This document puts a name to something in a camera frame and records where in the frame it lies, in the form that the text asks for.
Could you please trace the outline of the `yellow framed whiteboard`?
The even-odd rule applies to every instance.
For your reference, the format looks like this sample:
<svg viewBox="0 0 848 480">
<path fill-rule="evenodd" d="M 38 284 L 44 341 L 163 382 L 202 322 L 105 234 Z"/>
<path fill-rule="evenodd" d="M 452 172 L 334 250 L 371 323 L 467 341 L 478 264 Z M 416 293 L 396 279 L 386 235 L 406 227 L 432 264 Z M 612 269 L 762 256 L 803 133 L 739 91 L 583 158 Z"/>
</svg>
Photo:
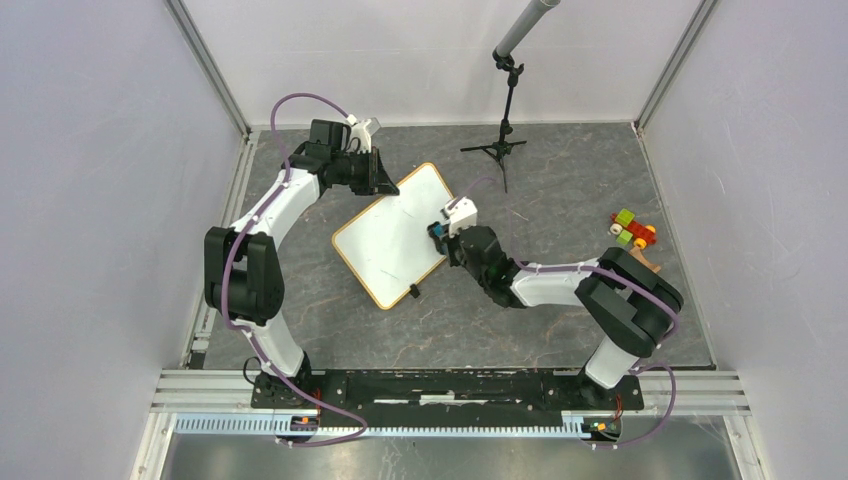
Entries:
<svg viewBox="0 0 848 480">
<path fill-rule="evenodd" d="M 381 310 L 390 310 L 445 261 L 427 227 L 454 198 L 437 167 L 423 163 L 398 182 L 400 194 L 368 205 L 332 235 L 341 259 Z"/>
</svg>

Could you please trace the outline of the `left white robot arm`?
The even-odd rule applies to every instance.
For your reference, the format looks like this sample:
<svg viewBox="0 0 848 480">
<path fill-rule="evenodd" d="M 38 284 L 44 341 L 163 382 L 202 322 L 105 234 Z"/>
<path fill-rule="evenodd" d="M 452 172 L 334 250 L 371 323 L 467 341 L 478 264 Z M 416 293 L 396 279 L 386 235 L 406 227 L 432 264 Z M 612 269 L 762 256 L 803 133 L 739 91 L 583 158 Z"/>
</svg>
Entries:
<svg viewBox="0 0 848 480">
<path fill-rule="evenodd" d="M 314 381 L 301 372 L 306 354 L 282 315 L 285 283 L 278 252 L 300 216 L 334 186 L 360 196 L 400 192 L 378 148 L 350 152 L 304 142 L 247 214 L 228 227 L 210 228 L 203 240 L 206 304 L 247 339 L 261 369 L 279 377 L 278 397 L 295 408 L 312 399 Z"/>
</svg>

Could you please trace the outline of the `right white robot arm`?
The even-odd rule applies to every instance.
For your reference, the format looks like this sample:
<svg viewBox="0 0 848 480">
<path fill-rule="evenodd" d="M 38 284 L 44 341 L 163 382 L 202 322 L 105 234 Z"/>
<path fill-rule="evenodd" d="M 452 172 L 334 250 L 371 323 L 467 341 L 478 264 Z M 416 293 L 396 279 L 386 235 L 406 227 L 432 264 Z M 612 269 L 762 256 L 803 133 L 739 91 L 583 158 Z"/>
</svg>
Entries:
<svg viewBox="0 0 848 480">
<path fill-rule="evenodd" d="M 680 292 L 622 248 L 610 247 L 584 262 L 544 265 L 508 256 L 488 226 L 452 232 L 447 223 L 434 222 L 427 234 L 451 266 L 464 268 L 503 308 L 585 308 L 604 333 L 577 382 L 580 400 L 591 408 L 612 401 L 624 376 L 679 325 Z"/>
</svg>

